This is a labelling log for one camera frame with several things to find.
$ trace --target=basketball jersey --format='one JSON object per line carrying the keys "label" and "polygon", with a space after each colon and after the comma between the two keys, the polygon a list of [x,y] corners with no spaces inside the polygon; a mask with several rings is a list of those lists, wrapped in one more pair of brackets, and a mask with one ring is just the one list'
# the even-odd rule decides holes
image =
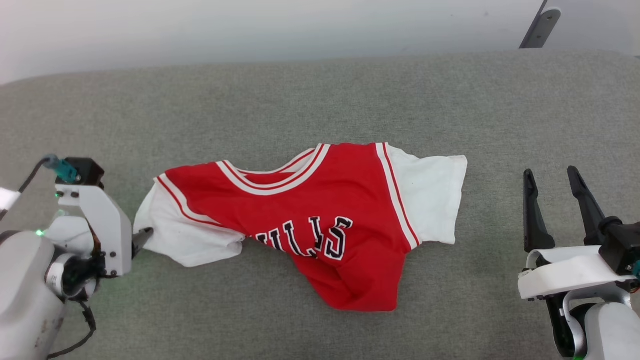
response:
{"label": "basketball jersey", "polygon": [[406,254],[455,242],[466,169],[387,143],[320,144],[272,172],[179,167],[155,178],[134,230],[153,227],[145,248],[184,266],[236,256],[250,236],[291,255],[330,306],[391,311]]}

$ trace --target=white wall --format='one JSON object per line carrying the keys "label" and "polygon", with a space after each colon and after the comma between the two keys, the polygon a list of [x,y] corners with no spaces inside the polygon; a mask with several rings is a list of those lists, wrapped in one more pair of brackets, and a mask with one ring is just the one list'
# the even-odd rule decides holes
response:
{"label": "white wall", "polygon": [[640,0],[548,0],[559,22],[545,49],[601,49],[640,56]]}
{"label": "white wall", "polygon": [[86,70],[517,49],[542,0],[0,0],[0,83]]}

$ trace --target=red and white stripe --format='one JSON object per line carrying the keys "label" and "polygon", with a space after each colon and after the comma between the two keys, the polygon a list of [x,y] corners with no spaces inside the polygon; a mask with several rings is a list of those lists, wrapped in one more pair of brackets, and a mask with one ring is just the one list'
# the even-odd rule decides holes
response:
{"label": "red and white stripe", "polygon": [[180,212],[184,215],[184,217],[199,222],[201,224],[207,224],[213,226],[217,229],[226,229],[221,226],[221,224],[212,218],[194,213],[187,204],[187,198],[184,196],[182,191],[178,189],[178,187],[169,180],[166,174],[162,174],[156,178],[156,181],[173,197],[175,203],[180,208]]}
{"label": "red and white stripe", "polygon": [[387,186],[389,189],[389,194],[391,194],[391,202],[394,205],[398,221],[400,222],[400,226],[402,227],[406,241],[413,250],[418,247],[418,245],[420,245],[420,240],[418,240],[418,236],[416,236],[415,231],[413,231],[413,228],[409,223],[409,218],[406,216],[402,197],[400,196],[400,189],[398,188],[396,175],[394,174],[393,164],[391,164],[391,160],[389,159],[387,147],[388,143],[377,143],[376,151],[378,153],[378,157],[380,158],[380,163],[385,170]]}

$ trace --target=blue connector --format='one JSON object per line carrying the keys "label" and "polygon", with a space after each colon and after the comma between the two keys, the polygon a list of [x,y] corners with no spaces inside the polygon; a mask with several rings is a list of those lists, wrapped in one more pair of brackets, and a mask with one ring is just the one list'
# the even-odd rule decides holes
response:
{"label": "blue connector", "polygon": [[635,275],[636,279],[640,280],[640,260],[636,261],[634,264],[634,268],[631,269],[631,272]]}
{"label": "blue connector", "polygon": [[64,160],[58,159],[57,156],[50,154],[44,157],[47,162],[43,165],[56,172],[56,175],[65,183],[74,183],[78,181],[78,171]]}

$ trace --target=fabric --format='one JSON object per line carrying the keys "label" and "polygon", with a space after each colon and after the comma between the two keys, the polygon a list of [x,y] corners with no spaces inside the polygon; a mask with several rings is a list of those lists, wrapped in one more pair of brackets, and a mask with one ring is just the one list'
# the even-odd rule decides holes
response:
{"label": "fabric", "polygon": [[[605,215],[637,222],[638,99],[640,60],[605,51],[66,74],[0,86],[0,184],[17,189],[44,154],[88,156],[133,220],[153,177],[205,159],[273,170],[342,142],[464,154],[456,244],[407,255],[395,311],[332,309],[287,254],[256,241],[195,268],[144,250],[129,275],[102,281],[91,300],[98,330],[64,360],[560,359],[547,307],[518,295],[522,173],[534,171],[559,246],[584,237],[569,165]],[[53,177],[41,170],[0,230],[45,229],[58,209]],[[86,332],[70,306],[55,350]]]}
{"label": "fabric", "polygon": [[184,266],[236,256],[252,236],[291,255],[330,306],[391,311],[405,255],[455,242],[466,169],[464,156],[418,159],[387,143],[320,144],[270,172],[179,167],[156,178],[134,230],[153,227],[145,248]]}

